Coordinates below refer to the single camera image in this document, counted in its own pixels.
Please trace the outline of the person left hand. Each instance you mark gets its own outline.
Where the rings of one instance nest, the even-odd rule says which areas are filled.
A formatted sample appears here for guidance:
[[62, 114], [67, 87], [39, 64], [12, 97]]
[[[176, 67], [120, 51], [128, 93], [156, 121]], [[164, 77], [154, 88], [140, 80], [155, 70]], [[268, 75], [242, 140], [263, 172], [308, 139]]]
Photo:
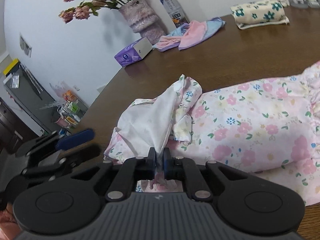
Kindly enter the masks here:
[[21, 229], [14, 217], [12, 205], [10, 203], [7, 204], [7, 207], [4, 209], [4, 211], [1, 211], [0, 227], [1, 239], [3, 240], [13, 240], [21, 232]]

